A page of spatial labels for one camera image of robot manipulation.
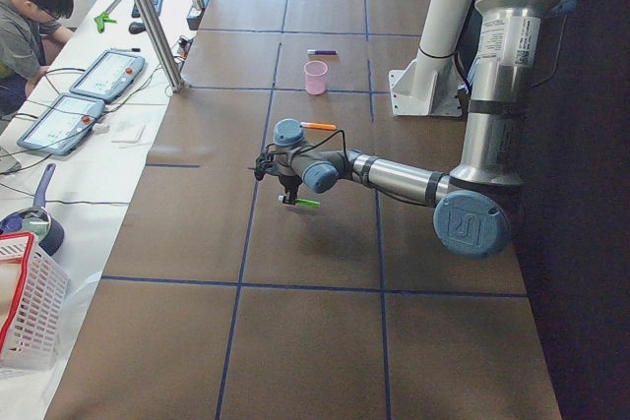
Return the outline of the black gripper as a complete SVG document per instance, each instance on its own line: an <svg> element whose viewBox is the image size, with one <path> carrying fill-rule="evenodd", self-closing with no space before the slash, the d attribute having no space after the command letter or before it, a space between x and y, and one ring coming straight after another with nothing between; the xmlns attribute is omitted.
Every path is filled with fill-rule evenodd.
<svg viewBox="0 0 630 420"><path fill-rule="evenodd" d="M280 183L283 185L284 193L282 202L285 205L296 204L297 199L297 189L299 188L299 177L296 175L286 176L281 175L279 177Z"/></svg>

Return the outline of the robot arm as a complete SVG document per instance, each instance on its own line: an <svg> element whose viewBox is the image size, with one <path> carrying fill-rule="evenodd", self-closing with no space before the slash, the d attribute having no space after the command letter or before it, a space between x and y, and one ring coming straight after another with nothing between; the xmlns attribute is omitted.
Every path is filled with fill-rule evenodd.
<svg viewBox="0 0 630 420"><path fill-rule="evenodd" d="M542 20L560 0L431 0L416 58L390 74L395 121L375 129L383 150L421 145L430 167L311 143L307 123L278 122L260 171L282 201L339 181L423 210L433 237L470 259L512 247L523 213L518 156Z"/></svg>

